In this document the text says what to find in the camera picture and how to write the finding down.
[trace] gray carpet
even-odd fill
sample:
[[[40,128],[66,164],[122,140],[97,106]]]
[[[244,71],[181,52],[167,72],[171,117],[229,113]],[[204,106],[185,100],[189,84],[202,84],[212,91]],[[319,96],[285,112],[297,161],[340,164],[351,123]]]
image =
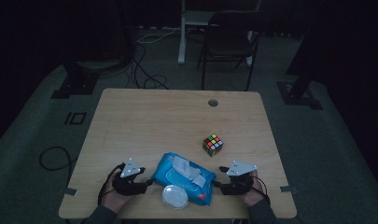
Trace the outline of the gray carpet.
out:
[[[141,31],[140,34],[148,32],[167,31]],[[259,92],[263,99],[287,179],[299,190],[293,195],[298,217],[304,223],[378,223],[378,185],[326,88],[319,83],[312,83],[310,87],[324,110],[283,103],[276,81],[296,79],[285,73],[300,42],[290,37],[263,37],[249,89]],[[141,65],[152,76],[166,77],[165,85],[170,89],[199,90],[201,70],[196,69],[196,63],[201,44],[188,41],[186,63],[179,65],[178,43],[176,36],[167,36],[155,43],[143,44],[147,53]],[[135,58],[139,60],[143,52],[138,47]],[[112,63],[82,64],[94,69]],[[58,210],[68,170],[42,169],[39,155],[46,148],[60,146],[66,148],[72,158],[77,157],[102,91],[135,88],[129,80],[132,69],[102,73],[93,95],[71,96],[66,100],[50,99],[66,76],[61,66],[44,79],[0,140],[0,223],[65,223],[59,218]],[[248,68],[211,64],[208,72],[207,90],[241,91]],[[141,84],[146,78],[140,71],[137,77]],[[65,124],[69,113],[86,113],[87,116],[81,125]],[[44,156],[44,163],[58,167],[67,161],[62,151],[54,150]],[[281,222],[300,223],[296,218]]]

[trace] wet wipes package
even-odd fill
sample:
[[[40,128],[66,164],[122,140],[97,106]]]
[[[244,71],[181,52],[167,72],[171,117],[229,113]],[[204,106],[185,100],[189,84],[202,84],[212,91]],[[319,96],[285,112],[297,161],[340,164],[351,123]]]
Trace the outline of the wet wipes package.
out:
[[[216,178],[201,166],[173,152],[165,153],[152,176],[162,186],[175,185],[182,188],[189,200],[199,205],[210,205],[212,180]]]

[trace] wooden table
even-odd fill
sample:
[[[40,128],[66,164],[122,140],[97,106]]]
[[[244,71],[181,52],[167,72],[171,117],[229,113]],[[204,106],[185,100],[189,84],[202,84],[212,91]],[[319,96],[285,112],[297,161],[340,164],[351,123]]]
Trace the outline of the wooden table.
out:
[[[209,100],[218,106],[210,106]],[[216,133],[222,150],[209,157],[202,148],[204,138]],[[243,91],[104,90],[79,155],[69,188],[77,195],[64,195],[60,217],[88,217],[95,209],[99,189],[107,174],[133,158],[146,167],[135,182],[151,177],[164,153],[174,152],[228,183],[219,166],[233,160],[256,164],[265,182],[277,217],[296,216],[273,133],[260,95]],[[245,205],[236,196],[222,195],[214,188],[210,206],[189,203],[181,210],[167,207],[161,199],[163,187],[153,184],[124,207],[123,218],[245,218]]]

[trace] sleeve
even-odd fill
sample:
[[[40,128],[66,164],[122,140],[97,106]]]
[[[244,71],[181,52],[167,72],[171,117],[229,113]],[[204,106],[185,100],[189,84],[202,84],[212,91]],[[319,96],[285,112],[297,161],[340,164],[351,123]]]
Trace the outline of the sleeve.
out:
[[[117,214],[112,210],[98,205],[92,214],[81,224],[111,224],[116,218]]]
[[[247,207],[251,224],[278,224],[272,208],[265,200]]]

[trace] person's arm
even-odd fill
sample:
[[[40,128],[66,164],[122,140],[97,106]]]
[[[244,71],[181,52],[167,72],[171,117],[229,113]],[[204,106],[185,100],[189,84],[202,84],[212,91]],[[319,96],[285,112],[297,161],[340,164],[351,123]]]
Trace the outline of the person's arm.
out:
[[[112,174],[106,184],[101,204],[81,224],[109,224],[113,223],[117,214],[133,196],[124,196],[114,191],[112,183],[117,173]]]
[[[258,176],[258,171],[253,171],[251,175]],[[253,179],[252,187],[263,192],[262,186],[256,178]],[[279,223],[275,214],[273,213],[272,208],[261,194],[255,192],[254,190],[250,190],[248,193],[239,195],[238,197],[247,205],[249,221],[251,224]]]

